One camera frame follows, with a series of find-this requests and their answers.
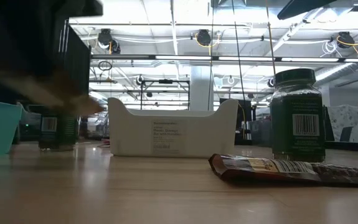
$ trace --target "black jar lid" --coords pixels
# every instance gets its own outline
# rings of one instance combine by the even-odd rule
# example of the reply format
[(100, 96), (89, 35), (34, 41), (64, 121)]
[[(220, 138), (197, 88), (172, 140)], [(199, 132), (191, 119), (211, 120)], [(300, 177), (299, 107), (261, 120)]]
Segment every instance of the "black jar lid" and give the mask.
[(289, 81), (306, 81), (310, 84), (316, 82), (314, 70), (309, 68), (297, 68), (279, 72), (275, 75), (275, 85), (280, 85)]

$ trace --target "table surface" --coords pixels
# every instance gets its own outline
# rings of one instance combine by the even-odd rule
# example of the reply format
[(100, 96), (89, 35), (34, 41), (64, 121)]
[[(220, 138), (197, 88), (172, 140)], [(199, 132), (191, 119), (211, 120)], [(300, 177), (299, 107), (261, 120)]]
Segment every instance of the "table surface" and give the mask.
[[(271, 157), (243, 146), (244, 156)], [(327, 150), (358, 167), (358, 152)], [(95, 143), (71, 152), (23, 144), (0, 157), (0, 223), (358, 223), (358, 189), (234, 187), (206, 159), (113, 157)]]

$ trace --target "green jar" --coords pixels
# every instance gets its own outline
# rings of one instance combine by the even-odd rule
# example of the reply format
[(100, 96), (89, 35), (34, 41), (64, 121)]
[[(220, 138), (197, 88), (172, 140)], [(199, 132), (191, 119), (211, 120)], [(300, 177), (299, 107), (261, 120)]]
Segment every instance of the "green jar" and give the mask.
[(275, 159), (325, 159), (323, 101), (313, 87), (315, 82), (312, 69), (299, 68), (275, 75), (276, 90), (270, 104)]

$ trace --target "snack bar wrapper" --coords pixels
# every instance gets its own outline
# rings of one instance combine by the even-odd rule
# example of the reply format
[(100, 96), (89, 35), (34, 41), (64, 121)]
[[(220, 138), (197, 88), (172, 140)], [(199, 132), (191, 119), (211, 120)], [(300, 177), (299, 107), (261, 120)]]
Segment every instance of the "snack bar wrapper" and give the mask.
[(219, 154), (214, 154), (209, 164), (227, 182), (260, 180), (358, 187), (358, 169), (353, 167)]

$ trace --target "wall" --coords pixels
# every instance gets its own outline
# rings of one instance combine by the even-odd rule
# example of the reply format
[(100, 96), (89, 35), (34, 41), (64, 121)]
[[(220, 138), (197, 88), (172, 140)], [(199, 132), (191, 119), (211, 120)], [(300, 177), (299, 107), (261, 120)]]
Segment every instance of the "wall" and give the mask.
[(331, 106), (352, 105), (358, 106), (358, 89), (355, 88), (330, 88)]

